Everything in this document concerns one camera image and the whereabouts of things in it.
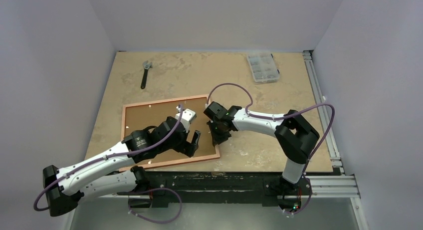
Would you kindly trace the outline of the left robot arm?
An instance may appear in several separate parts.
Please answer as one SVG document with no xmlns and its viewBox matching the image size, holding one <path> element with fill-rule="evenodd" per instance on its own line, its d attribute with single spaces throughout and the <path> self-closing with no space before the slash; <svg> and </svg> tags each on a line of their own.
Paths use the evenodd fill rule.
<svg viewBox="0 0 423 230">
<path fill-rule="evenodd" d="M 196 115 L 185 110 L 167 117 L 159 126 L 133 131 L 111 148 L 83 162 L 43 169 L 42 195 L 46 209 L 57 217 L 75 209 L 79 203 L 112 193 L 144 194 L 151 188 L 147 174 L 136 164 L 155 158 L 167 150 L 192 157 L 198 149 L 200 131 L 187 141 L 190 124 Z"/>
</svg>

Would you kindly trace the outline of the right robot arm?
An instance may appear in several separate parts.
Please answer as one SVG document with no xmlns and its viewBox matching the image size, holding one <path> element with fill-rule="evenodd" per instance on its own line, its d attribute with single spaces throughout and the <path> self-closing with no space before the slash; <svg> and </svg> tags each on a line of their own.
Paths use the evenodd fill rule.
<svg viewBox="0 0 423 230">
<path fill-rule="evenodd" d="M 231 132 L 250 131 L 277 139 L 287 157 L 280 177 L 280 187 L 288 194 L 300 186 L 306 165 L 318 145 L 320 134 L 296 110 L 286 114 L 265 114 L 249 111 L 240 106 L 226 109 L 213 101 L 204 110 L 208 117 L 213 145 L 219 145 L 231 137 Z"/>
</svg>

